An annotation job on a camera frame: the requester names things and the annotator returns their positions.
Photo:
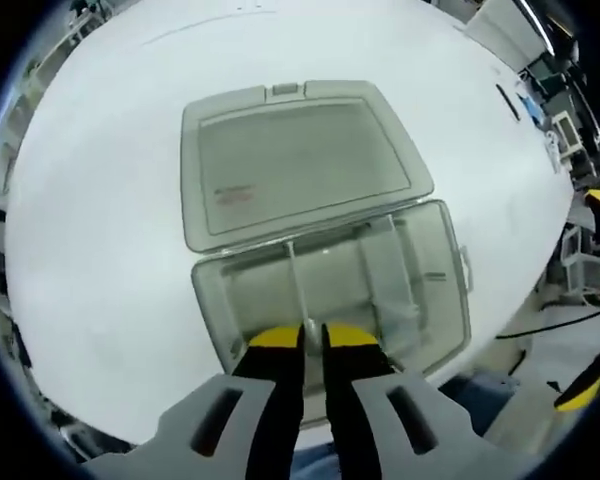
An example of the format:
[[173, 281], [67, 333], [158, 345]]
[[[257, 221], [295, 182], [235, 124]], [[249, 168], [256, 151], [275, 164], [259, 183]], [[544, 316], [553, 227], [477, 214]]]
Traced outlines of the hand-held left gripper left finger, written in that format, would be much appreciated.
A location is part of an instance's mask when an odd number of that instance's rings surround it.
[[150, 440], [84, 468], [93, 479], [287, 479], [304, 372], [303, 328], [269, 329], [249, 342], [231, 373], [166, 410]]

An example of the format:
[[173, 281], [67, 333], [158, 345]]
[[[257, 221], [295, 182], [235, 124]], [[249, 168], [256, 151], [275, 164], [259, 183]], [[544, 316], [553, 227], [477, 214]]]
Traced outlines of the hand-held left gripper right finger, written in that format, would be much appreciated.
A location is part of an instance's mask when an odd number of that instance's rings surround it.
[[345, 479], [523, 479], [528, 454], [478, 436], [468, 412], [421, 376], [398, 373], [376, 338], [322, 329], [326, 412]]

